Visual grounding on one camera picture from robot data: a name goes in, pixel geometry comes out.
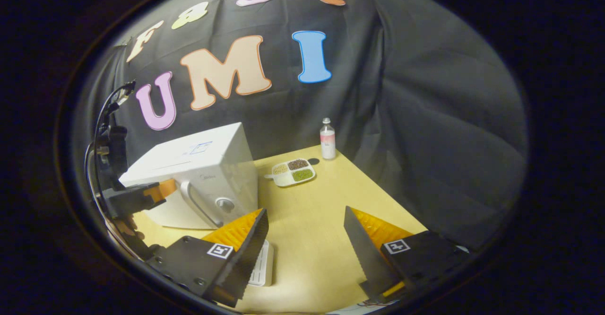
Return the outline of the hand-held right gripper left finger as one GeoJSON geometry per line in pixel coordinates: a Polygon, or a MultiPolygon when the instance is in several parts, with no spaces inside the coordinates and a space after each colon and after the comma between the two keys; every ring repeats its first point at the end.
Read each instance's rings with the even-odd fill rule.
{"type": "Polygon", "coordinates": [[[201,239],[183,236],[161,246],[147,264],[182,289],[233,308],[243,298],[268,230],[268,212],[258,209],[201,239]]]}

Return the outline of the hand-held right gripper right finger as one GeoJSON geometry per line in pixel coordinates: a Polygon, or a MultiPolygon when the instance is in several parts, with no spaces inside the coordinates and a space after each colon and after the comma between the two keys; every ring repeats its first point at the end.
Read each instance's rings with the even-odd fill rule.
{"type": "Polygon", "coordinates": [[[346,207],[344,228],[365,275],[360,285],[372,301],[404,300],[444,282],[470,252],[432,231],[412,233],[346,207]]]}

